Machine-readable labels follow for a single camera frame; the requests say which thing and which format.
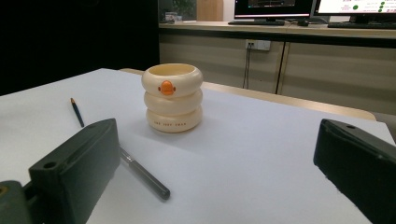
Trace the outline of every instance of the pencil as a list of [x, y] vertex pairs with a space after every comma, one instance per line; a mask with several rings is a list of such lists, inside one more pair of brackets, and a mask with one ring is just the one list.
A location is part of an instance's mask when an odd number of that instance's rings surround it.
[[82, 121], [82, 117], [81, 117], [81, 115], [79, 114], [79, 110], [78, 110], [76, 101], [75, 101], [73, 98], [70, 98], [70, 101], [71, 101], [72, 106], [73, 106], [73, 109], [74, 109], [74, 111], [75, 111], [75, 113], [76, 113], [76, 115], [77, 115], [79, 124], [81, 124], [81, 128], [83, 128], [83, 127], [85, 126], [85, 125], [84, 125], [84, 121]]
[[122, 147], [120, 147], [121, 157], [128, 163], [129, 167], [135, 170], [140, 177], [142, 177], [161, 198], [167, 200], [171, 195], [171, 191], [164, 186], [157, 178], [155, 178], [149, 171], [147, 171], [137, 160], [128, 154]]

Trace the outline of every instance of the stacked ring cup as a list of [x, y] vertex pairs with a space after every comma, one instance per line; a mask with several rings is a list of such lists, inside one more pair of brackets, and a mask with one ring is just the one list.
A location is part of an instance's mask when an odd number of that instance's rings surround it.
[[148, 124], [165, 133], [179, 133], [195, 127], [203, 116], [203, 81], [201, 71], [189, 64], [164, 63], [147, 69], [142, 85], [146, 90]]

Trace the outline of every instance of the white table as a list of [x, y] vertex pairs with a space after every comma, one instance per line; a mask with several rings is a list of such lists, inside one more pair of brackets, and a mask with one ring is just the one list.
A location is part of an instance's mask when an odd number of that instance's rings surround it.
[[384, 123], [203, 88], [204, 117], [184, 133], [149, 127], [140, 76], [101, 69], [0, 97], [0, 181], [85, 124], [115, 118], [120, 143], [171, 190], [162, 201], [123, 163], [88, 223], [370, 223], [313, 164], [322, 119], [394, 145]]

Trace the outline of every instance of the electrical socket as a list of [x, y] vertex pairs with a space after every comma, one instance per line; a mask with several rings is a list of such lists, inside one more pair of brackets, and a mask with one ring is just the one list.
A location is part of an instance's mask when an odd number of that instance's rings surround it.
[[248, 44], [253, 44], [252, 49], [260, 49], [260, 50], [270, 50], [271, 41], [268, 40], [254, 40], [254, 39], [247, 39], [245, 48], [248, 48]]

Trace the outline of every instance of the keyboard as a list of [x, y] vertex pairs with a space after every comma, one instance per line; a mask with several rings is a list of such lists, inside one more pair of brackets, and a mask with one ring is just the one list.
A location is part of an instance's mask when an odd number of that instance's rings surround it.
[[229, 21], [230, 25], [273, 25], [273, 26], [283, 26], [284, 21]]
[[396, 30], [396, 23], [330, 22], [328, 28]]

